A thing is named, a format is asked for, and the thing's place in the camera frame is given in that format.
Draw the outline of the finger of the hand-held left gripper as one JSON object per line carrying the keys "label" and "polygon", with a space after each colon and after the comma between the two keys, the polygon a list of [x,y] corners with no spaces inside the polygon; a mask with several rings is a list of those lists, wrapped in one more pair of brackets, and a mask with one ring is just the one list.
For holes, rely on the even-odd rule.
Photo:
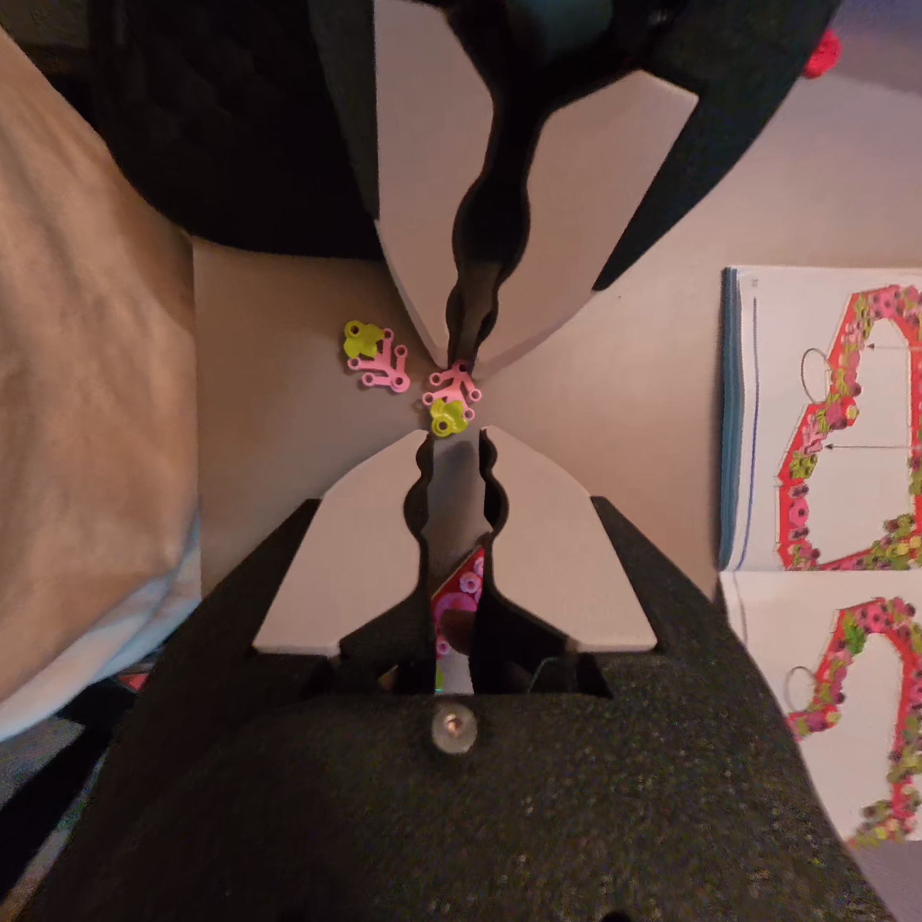
{"label": "finger of the hand-held left gripper", "polygon": [[375,229],[387,267],[433,362],[475,363],[501,273],[471,220],[490,91],[447,14],[421,2],[375,2],[375,81]]}
{"label": "finger of the hand-held left gripper", "polygon": [[698,102],[690,90],[633,71],[549,116],[525,183],[524,251],[499,286],[475,369],[523,358],[592,299]]}

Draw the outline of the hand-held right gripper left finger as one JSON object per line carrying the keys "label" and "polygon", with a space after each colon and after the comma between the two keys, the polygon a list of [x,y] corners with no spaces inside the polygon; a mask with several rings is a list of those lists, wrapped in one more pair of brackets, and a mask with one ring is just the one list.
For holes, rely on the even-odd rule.
{"label": "hand-held right gripper left finger", "polygon": [[432,437],[388,445],[330,487],[253,641],[266,654],[354,655],[363,629],[382,628],[385,657],[425,638]]}

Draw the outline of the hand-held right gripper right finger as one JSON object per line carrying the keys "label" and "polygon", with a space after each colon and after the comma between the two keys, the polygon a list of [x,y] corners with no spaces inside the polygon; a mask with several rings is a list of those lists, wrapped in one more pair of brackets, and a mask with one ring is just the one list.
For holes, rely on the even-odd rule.
{"label": "hand-held right gripper right finger", "polygon": [[491,562],[500,596],[580,653],[643,653],[655,633],[587,490],[495,425],[481,432],[504,501]]}

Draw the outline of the pink coral brick piece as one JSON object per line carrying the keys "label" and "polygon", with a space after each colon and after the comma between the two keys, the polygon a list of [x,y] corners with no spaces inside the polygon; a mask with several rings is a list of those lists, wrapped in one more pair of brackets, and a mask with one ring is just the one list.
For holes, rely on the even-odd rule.
{"label": "pink coral brick piece", "polygon": [[429,377],[431,389],[422,395],[423,406],[430,411],[432,401],[444,398],[446,401],[463,400],[468,408],[468,420],[472,422],[476,413],[474,405],[482,398],[482,392],[471,376],[471,362],[459,360],[449,368],[434,372]]}
{"label": "pink coral brick piece", "polygon": [[400,395],[410,386],[406,371],[408,348],[395,341],[394,331],[386,330],[386,338],[378,345],[378,355],[372,360],[349,360],[347,368],[360,376],[360,385],[365,389],[386,388],[391,393]]}

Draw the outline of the red round brick piece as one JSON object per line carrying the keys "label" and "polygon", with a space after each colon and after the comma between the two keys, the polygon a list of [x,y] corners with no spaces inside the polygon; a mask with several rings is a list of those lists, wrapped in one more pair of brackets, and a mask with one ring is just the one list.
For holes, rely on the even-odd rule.
{"label": "red round brick piece", "polygon": [[842,42],[833,29],[825,29],[802,70],[802,77],[817,79],[827,74],[838,63],[842,53]]}

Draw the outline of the black bag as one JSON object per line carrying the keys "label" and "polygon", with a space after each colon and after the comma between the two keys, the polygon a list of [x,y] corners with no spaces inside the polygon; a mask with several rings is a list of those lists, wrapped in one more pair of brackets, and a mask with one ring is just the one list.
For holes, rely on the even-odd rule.
{"label": "black bag", "polygon": [[370,2],[87,2],[98,131],[191,236],[383,262]]}

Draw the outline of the open instruction booklet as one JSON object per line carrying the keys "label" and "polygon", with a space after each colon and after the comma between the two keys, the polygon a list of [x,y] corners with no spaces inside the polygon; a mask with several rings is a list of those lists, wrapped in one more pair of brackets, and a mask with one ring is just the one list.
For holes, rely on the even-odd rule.
{"label": "open instruction booklet", "polygon": [[850,847],[920,841],[920,269],[724,273],[719,575]]}

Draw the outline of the beige cloth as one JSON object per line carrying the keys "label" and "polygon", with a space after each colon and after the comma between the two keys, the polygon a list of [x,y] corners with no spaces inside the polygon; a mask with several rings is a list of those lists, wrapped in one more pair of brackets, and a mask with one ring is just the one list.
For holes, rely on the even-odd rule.
{"label": "beige cloth", "polygon": [[1,738],[200,600],[192,253],[6,33]]}

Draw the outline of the red floral brick frame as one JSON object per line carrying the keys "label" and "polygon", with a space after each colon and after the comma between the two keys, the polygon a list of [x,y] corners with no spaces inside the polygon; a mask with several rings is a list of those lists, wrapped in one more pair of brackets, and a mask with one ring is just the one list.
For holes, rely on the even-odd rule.
{"label": "red floral brick frame", "polygon": [[472,620],[478,610],[485,566],[485,548],[481,543],[471,548],[431,596],[431,614],[435,629],[436,694],[471,694],[472,682],[467,654],[457,649],[444,634],[445,613],[457,611]]}

